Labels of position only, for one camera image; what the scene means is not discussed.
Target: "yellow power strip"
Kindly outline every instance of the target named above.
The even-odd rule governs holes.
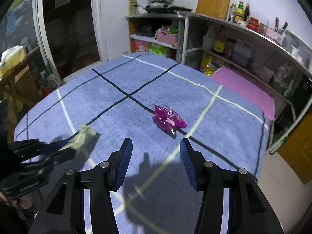
[[[128,4],[128,13],[129,15],[137,15],[138,14],[138,0],[129,0]]]

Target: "metal bolt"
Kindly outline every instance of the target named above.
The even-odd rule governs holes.
[[[75,173],[75,170],[74,170],[74,169],[68,169],[68,170],[66,171],[66,174],[67,174],[68,176],[73,175],[74,173]]]
[[[213,167],[213,162],[211,162],[211,161],[206,161],[206,162],[204,163],[204,165],[207,166],[207,167]]]
[[[40,175],[41,173],[43,173],[43,169],[38,170],[38,175]]]
[[[245,168],[239,168],[238,170],[241,174],[246,174],[247,170]]]
[[[106,167],[108,167],[109,165],[110,165],[110,164],[109,164],[108,162],[102,162],[102,163],[99,164],[99,166],[102,167],[102,168],[106,168]]]

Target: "screw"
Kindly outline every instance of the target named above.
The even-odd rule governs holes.
[[[106,168],[106,167],[108,167],[109,165],[110,165],[110,164],[109,164],[108,162],[102,162],[102,163],[99,164],[99,166],[102,167],[102,168]]]
[[[75,170],[74,169],[68,169],[67,171],[66,171],[66,174],[68,175],[68,176],[70,176],[70,175],[72,175],[72,174],[74,174],[75,173]]]
[[[211,161],[206,161],[206,162],[204,163],[204,165],[205,165],[206,167],[213,167],[213,162],[211,162]]]
[[[247,170],[245,168],[239,168],[238,170],[241,174],[246,174]]]

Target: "white tile floor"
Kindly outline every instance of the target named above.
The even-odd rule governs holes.
[[[291,231],[312,201],[312,182],[302,184],[298,176],[278,154],[266,152],[258,182],[271,204],[284,233]]]

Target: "pink basket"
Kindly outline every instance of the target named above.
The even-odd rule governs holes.
[[[159,42],[167,43],[170,45],[172,45],[173,43],[177,43],[177,34],[156,31],[156,37]]]

